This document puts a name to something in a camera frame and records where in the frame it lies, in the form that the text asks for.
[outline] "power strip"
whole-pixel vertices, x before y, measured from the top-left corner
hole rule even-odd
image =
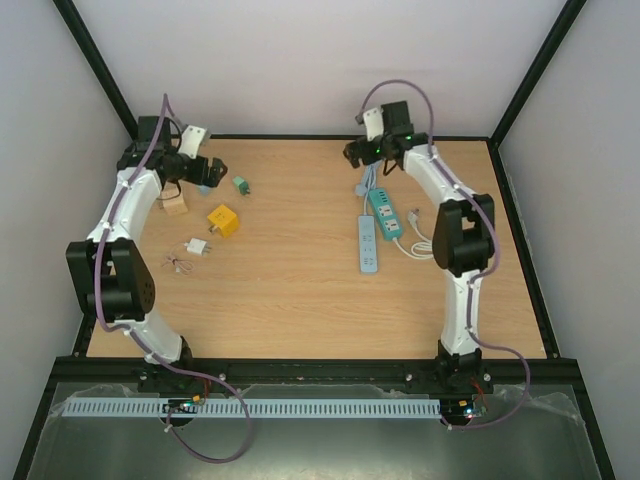
[[[360,244],[360,273],[376,273],[378,271],[376,226],[371,215],[358,217],[358,242]]]
[[[384,188],[369,191],[369,205],[375,212],[382,236],[387,242],[400,238],[404,233],[400,219],[391,205],[391,200]]]

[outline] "yellow cube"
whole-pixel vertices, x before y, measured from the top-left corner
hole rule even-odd
[[[207,220],[209,220],[212,227],[215,227],[223,237],[228,237],[240,226],[238,216],[226,205],[220,205],[207,215]]]

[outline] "electrical wire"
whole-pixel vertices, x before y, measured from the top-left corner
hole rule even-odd
[[[431,248],[426,247],[426,244],[424,242],[417,242],[411,245],[410,252],[407,251],[402,245],[400,245],[398,238],[394,238],[393,243],[396,244],[396,247],[398,247],[402,253],[404,253],[409,258],[413,258],[414,260],[429,260],[433,258]]]
[[[171,247],[171,250],[169,250],[169,253],[165,255],[164,263],[161,265],[161,267],[164,267],[166,265],[173,265],[176,269],[176,273],[181,273],[182,275],[191,274],[191,272],[193,272],[193,270],[195,270],[196,268],[193,262],[190,262],[189,260],[181,260],[178,257],[176,257],[176,255],[173,253],[176,248],[186,247],[187,245],[189,244],[177,243],[173,247]]]
[[[180,150],[180,147],[182,146],[182,129],[173,118],[167,117],[167,120],[169,120],[169,123],[176,127],[176,130],[178,130],[178,145],[176,146],[176,148]]]
[[[378,168],[382,165],[382,160],[378,160],[371,165],[367,165],[362,175],[362,180],[356,185],[356,195],[363,197],[362,214],[368,215],[367,211],[367,199],[369,198],[369,192],[374,190],[378,185]]]
[[[413,228],[413,231],[416,232],[416,235],[420,237],[421,242],[416,242],[411,245],[409,252],[400,245],[400,241],[397,238],[394,238],[393,241],[396,246],[410,258],[415,260],[429,260],[433,258],[433,246],[431,240],[425,237],[418,228],[418,212],[419,210],[416,208],[415,210],[411,210],[408,215],[409,225]]]
[[[237,458],[240,458],[249,449],[249,447],[251,446],[251,443],[253,442],[253,422],[252,422],[251,416],[249,414],[249,408],[247,407],[247,404],[245,403],[245,401],[242,398],[242,396],[240,395],[240,393],[235,388],[233,388],[231,385],[229,385],[228,383],[226,383],[223,380],[220,380],[219,378],[216,378],[216,377],[214,377],[212,375],[208,375],[206,373],[195,372],[195,371],[191,371],[191,370],[184,370],[184,369],[177,368],[177,367],[174,367],[173,365],[169,364],[160,355],[158,355],[155,352],[152,352],[144,344],[144,342],[136,334],[136,332],[133,329],[131,329],[128,325],[120,324],[120,325],[114,325],[112,327],[109,326],[107,324],[107,321],[106,321],[106,318],[105,318],[105,314],[104,314],[104,309],[103,309],[103,306],[102,306],[101,276],[102,276],[102,267],[103,267],[103,261],[104,261],[104,250],[105,250],[105,246],[106,246],[106,243],[107,243],[107,238],[109,237],[109,233],[111,232],[111,229],[112,229],[111,224],[113,223],[113,220],[116,217],[116,214],[118,212],[118,208],[119,208],[120,204],[122,203],[122,200],[123,200],[125,194],[127,193],[127,191],[130,188],[129,185],[131,185],[136,180],[136,178],[138,178],[138,176],[142,172],[142,169],[145,167],[145,165],[149,161],[149,158],[151,157],[151,152],[153,152],[153,149],[156,146],[156,143],[158,142],[158,138],[160,137],[160,132],[162,130],[162,125],[163,125],[164,119],[166,117],[167,111],[169,111],[169,113],[174,117],[174,119],[175,119],[175,121],[176,121],[176,123],[178,125],[181,124],[180,120],[173,113],[173,110],[171,109],[171,105],[169,104],[169,97],[165,93],[163,95],[163,97],[162,97],[162,108],[160,109],[160,115],[158,116],[158,123],[156,124],[156,129],[153,132],[153,136],[151,137],[151,141],[149,142],[149,147],[147,148],[147,151],[142,156],[142,159],[140,160],[140,163],[138,164],[136,169],[131,174],[131,177],[129,177],[127,182],[124,185],[122,185],[122,187],[120,188],[120,191],[116,195],[116,198],[115,198],[115,200],[113,201],[113,203],[111,205],[111,209],[109,210],[109,213],[107,214],[107,221],[103,223],[103,232],[102,232],[102,235],[100,236],[100,240],[98,241],[98,248],[97,248],[97,251],[96,251],[95,268],[94,268],[94,276],[93,276],[93,287],[94,287],[95,302],[96,302],[96,318],[98,320],[98,323],[102,327],[102,329],[104,331],[108,332],[108,333],[115,332],[116,330],[124,330],[124,334],[125,335],[129,335],[136,342],[136,344],[138,344],[138,346],[142,349],[142,351],[144,351],[147,355],[150,355],[153,360],[155,360],[158,364],[160,364],[163,367],[165,367],[167,370],[170,370],[170,371],[172,371],[174,373],[177,373],[177,374],[180,374],[180,375],[187,375],[187,376],[191,376],[191,377],[203,378],[205,380],[210,380],[212,382],[218,383],[219,385],[221,385],[224,388],[226,388],[231,394],[233,394],[238,399],[238,401],[240,402],[240,404],[242,406],[242,409],[244,411],[245,417],[247,419],[248,431],[247,431],[247,435],[246,435],[242,445],[240,446],[240,448],[233,455],[231,455],[231,456],[229,456],[227,458],[216,459],[216,458],[207,457],[205,455],[202,455],[202,454],[196,452],[195,450],[193,450],[191,447],[189,447],[184,442],[184,440],[178,435],[177,432],[174,431],[173,428],[171,428],[171,418],[170,418],[171,415],[167,415],[167,420],[166,420],[168,431],[171,432],[173,437],[180,443],[180,445],[190,455],[194,456],[195,458],[197,458],[199,460],[202,460],[203,462],[207,462],[207,463],[228,463],[228,462],[232,462],[233,460],[236,460]]]
[[[249,447],[251,447],[251,443],[253,442],[253,437],[254,437],[253,419],[251,418],[251,415],[249,414],[249,407],[247,406],[247,403],[242,398],[242,395],[240,395],[240,392],[238,392],[235,388],[233,388],[231,385],[229,385],[224,380],[221,380],[221,379],[219,379],[217,377],[214,377],[213,375],[209,375],[207,373],[201,373],[201,372],[194,372],[192,370],[184,370],[182,368],[174,367],[173,365],[168,363],[164,358],[162,358],[160,355],[156,354],[155,352],[152,352],[144,344],[142,339],[138,336],[138,334],[134,330],[129,330],[129,336],[133,339],[134,342],[136,342],[136,344],[138,344],[138,346],[142,349],[142,351],[144,351],[147,355],[151,355],[151,358],[153,358],[153,360],[158,362],[160,365],[162,365],[167,370],[170,370],[173,373],[177,373],[179,375],[187,375],[187,376],[190,376],[190,377],[202,378],[204,380],[209,380],[211,382],[217,383],[218,385],[223,386],[229,392],[231,392],[231,394],[233,394],[233,396],[236,397],[238,399],[238,401],[240,402],[240,406],[242,407],[242,410],[244,412],[245,419],[247,420],[247,434],[246,434],[246,436],[244,438],[244,441],[240,445],[240,448],[238,448],[238,450],[236,450],[235,453],[233,453],[232,455],[230,455],[230,456],[228,456],[226,458],[208,457],[206,455],[203,455],[203,454],[195,451],[193,448],[191,448],[189,445],[187,445],[187,443],[182,439],[182,437],[178,434],[178,432],[176,432],[176,429],[173,427],[173,425],[171,425],[171,415],[173,415],[173,413],[179,407],[172,408],[171,410],[169,410],[169,412],[167,413],[167,417],[165,419],[165,425],[166,425],[165,432],[170,433],[173,436],[173,438],[175,438],[178,441],[178,443],[185,449],[185,451],[189,455],[197,458],[198,460],[206,462],[206,463],[223,464],[223,463],[229,463],[229,462],[233,462],[234,460],[237,460],[242,455],[244,455],[247,450],[249,450]]]
[[[176,180],[176,186],[178,187],[178,193],[175,194],[173,197],[162,198],[162,193],[161,193],[160,196],[156,198],[156,200],[173,200],[174,198],[178,198],[180,195],[182,195],[182,185],[180,185],[179,180]]]
[[[524,391],[522,392],[522,397],[520,398],[516,406],[513,407],[513,409],[511,409],[509,412],[504,414],[502,417],[487,423],[482,423],[479,425],[459,426],[459,425],[450,425],[444,417],[442,418],[442,422],[447,426],[449,430],[471,430],[471,429],[476,430],[480,428],[490,427],[492,425],[496,425],[498,423],[501,423],[507,420],[508,418],[513,416],[518,410],[520,410],[522,405],[524,405],[524,402],[528,399],[529,391],[531,388],[531,369],[529,368],[529,363],[527,362],[527,359],[524,358],[524,356],[520,352],[518,352],[513,348],[504,347],[500,345],[493,345],[491,343],[487,343],[483,340],[480,340],[478,336],[473,332],[473,327],[471,323],[472,312],[473,312],[473,308],[472,308],[473,294],[476,289],[475,282],[477,282],[478,280],[481,280],[484,277],[491,275],[493,272],[497,270],[498,266],[500,265],[500,254],[501,254],[500,243],[498,242],[498,236],[496,234],[496,231],[493,225],[491,224],[491,221],[489,220],[489,217],[487,217],[487,214],[484,213],[484,210],[482,210],[482,208],[480,208],[480,205],[478,205],[478,203],[475,201],[473,196],[470,195],[466,190],[464,190],[459,185],[459,183],[451,176],[448,169],[445,168],[444,165],[442,165],[440,160],[437,158],[437,156],[434,155],[433,153],[433,128],[434,128],[433,107],[431,105],[431,101],[429,100],[429,97],[427,96],[427,94],[418,85],[416,85],[415,83],[409,82],[408,80],[402,80],[402,79],[393,79],[393,80],[386,80],[384,82],[380,82],[375,87],[373,87],[365,97],[364,102],[362,102],[362,107],[360,108],[360,115],[364,112],[364,109],[366,108],[367,103],[369,102],[369,99],[371,98],[371,96],[374,94],[376,90],[378,90],[380,87],[384,85],[389,85],[394,83],[407,85],[413,88],[415,91],[417,91],[420,94],[420,96],[423,98],[423,100],[427,104],[427,107],[429,109],[429,138],[428,138],[428,144],[427,144],[427,151],[429,153],[428,161],[433,162],[433,166],[442,174],[442,176],[446,179],[449,185],[454,190],[459,192],[460,195],[462,195],[462,197],[471,204],[471,207],[473,208],[473,210],[478,213],[478,215],[480,216],[480,219],[487,227],[487,230],[489,231],[489,235],[491,236],[491,241],[493,242],[495,256],[491,266],[486,270],[478,273],[477,275],[474,275],[469,280],[469,291],[468,291],[468,299],[467,299],[467,330],[469,332],[469,336],[471,337],[471,339],[478,346],[482,348],[487,348],[489,350],[509,352],[520,360],[520,362],[522,363],[522,366],[524,367],[524,373],[525,373]]]

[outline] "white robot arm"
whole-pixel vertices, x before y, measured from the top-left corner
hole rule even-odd
[[[435,166],[434,162],[436,161],[440,161],[440,165],[447,169],[459,188],[465,188],[469,194],[475,193],[465,187],[455,174],[449,170],[449,167],[440,160],[440,155],[435,147],[433,147],[433,156],[430,157],[427,153],[426,145],[415,146],[404,154],[404,170],[418,182],[434,205],[443,204],[448,200],[465,201],[458,189],[450,185],[448,179]],[[444,329],[442,330],[440,341],[450,354],[466,355],[473,353],[478,346],[469,336],[469,328],[467,326],[469,282],[478,273],[480,273],[478,269],[469,270],[461,272],[460,276],[456,277],[451,271],[444,271],[447,282],[447,297]],[[474,290],[475,295],[472,297],[470,323],[472,330],[477,331],[480,279],[474,282]]]
[[[478,274],[487,268],[494,253],[491,237],[466,196],[473,197],[493,222],[493,200],[489,195],[476,195],[466,187],[442,161],[438,150],[428,148],[424,133],[415,134],[409,121],[406,102],[397,102],[367,110],[359,118],[367,134],[348,144],[344,155],[352,166],[360,162],[370,165],[376,161],[394,161],[413,177],[431,202],[439,207],[433,235],[433,254],[438,266],[444,270],[447,282],[446,313],[440,337],[440,356],[456,359],[476,357],[478,345],[470,336],[477,331],[480,279]],[[464,228],[462,221],[473,223]],[[473,295],[470,285],[473,282]]]
[[[189,126],[182,133],[180,148],[171,145],[169,124],[154,153],[135,180],[129,184],[143,152],[149,145],[149,134],[157,117],[142,117],[139,138],[125,151],[118,162],[117,184],[100,222],[84,242],[73,242],[67,248],[67,262],[71,271],[78,301],[85,314],[96,314],[95,271],[96,250],[105,226],[108,234],[101,271],[101,304],[105,320],[111,329],[136,336],[151,352],[173,363],[190,355],[186,341],[174,332],[154,308],[153,278],[137,249],[142,229],[153,203],[167,181],[186,180],[199,185],[217,186],[226,173],[219,159],[198,157],[198,149],[208,139],[204,128]],[[157,363],[151,354],[149,363]]]

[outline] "black corner post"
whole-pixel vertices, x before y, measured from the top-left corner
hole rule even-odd
[[[498,148],[507,136],[509,129],[516,121],[524,104],[527,103],[531,92],[533,92],[533,89],[538,84],[538,80],[542,77],[542,74],[551,62],[562,40],[564,40],[564,37],[571,29],[573,22],[578,17],[585,3],[587,3],[587,0],[567,0],[567,3],[562,7],[547,38],[545,38],[540,50],[538,50],[527,74],[522,79],[518,90],[516,90],[507,110],[504,112],[496,130],[493,132],[490,141],[492,147]]]
[[[131,113],[102,55],[100,55],[100,51],[93,41],[93,38],[91,38],[91,34],[84,24],[73,0],[53,0],[53,3],[67,24],[67,27],[69,27],[69,31],[73,35],[73,38],[75,38],[87,62],[89,62],[93,73],[95,73],[109,101],[111,101],[113,108],[115,108],[116,113],[120,117],[124,128],[127,129],[131,139],[135,139],[138,132],[136,119]]]

